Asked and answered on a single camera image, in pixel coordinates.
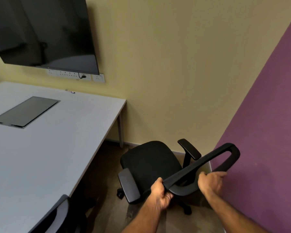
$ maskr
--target white table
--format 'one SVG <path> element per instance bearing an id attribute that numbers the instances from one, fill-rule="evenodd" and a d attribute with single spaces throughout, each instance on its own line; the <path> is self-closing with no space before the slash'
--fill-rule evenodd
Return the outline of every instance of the white table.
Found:
<path id="1" fill-rule="evenodd" d="M 2 82 L 0 114 L 32 96 L 61 101 L 24 129 L 0 125 L 0 233 L 27 233 L 73 193 L 126 103 Z"/>

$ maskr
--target baseboard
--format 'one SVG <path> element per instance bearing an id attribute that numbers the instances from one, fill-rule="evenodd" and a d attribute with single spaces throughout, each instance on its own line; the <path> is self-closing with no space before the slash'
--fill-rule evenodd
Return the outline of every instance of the baseboard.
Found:
<path id="1" fill-rule="evenodd" d="M 105 141 L 109 141 L 109 142 L 114 142 L 114 143 L 120 143 L 119 141 L 117 140 L 113 140 L 113 139 L 105 139 Z M 130 149 L 140 145 L 140 144 L 136 144 L 136 143 L 132 143 L 132 142 L 124 142 L 125 145 L 128 145 Z M 177 155 L 185 155 L 184 152 L 179 152 L 179 151 L 173 151 L 172 152 L 177 156 Z M 211 163 L 210 162 L 207 162 L 205 164 L 205 166 L 207 166 L 207 169 L 212 172 L 212 167 L 211 167 Z"/>

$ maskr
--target television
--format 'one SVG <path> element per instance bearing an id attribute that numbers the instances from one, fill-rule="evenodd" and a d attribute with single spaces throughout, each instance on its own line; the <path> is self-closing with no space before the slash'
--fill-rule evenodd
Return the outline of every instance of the television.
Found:
<path id="1" fill-rule="evenodd" d="M 85 0 L 0 0 L 0 57 L 99 75 Z"/>

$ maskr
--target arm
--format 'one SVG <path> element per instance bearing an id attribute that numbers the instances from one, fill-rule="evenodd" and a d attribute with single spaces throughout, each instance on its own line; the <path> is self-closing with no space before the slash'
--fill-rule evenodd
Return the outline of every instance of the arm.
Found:
<path id="1" fill-rule="evenodd" d="M 201 192 L 219 216 L 226 232 L 269 233 L 220 197 L 223 177 L 226 175 L 226 172 L 212 172 L 208 175 L 201 172 L 198 178 L 198 186 Z"/>
<path id="2" fill-rule="evenodd" d="M 163 179 L 159 178 L 151 186 L 151 194 L 134 220 L 122 233 L 156 233 L 161 212 L 165 210 L 173 195 L 164 193 Z"/>

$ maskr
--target purple wall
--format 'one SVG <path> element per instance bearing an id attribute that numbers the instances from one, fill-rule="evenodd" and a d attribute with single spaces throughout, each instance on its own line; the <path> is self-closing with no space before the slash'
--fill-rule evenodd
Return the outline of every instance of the purple wall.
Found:
<path id="1" fill-rule="evenodd" d="M 241 157 L 224 198 L 268 230 L 291 233 L 291 24 L 217 146 L 225 142 Z"/>

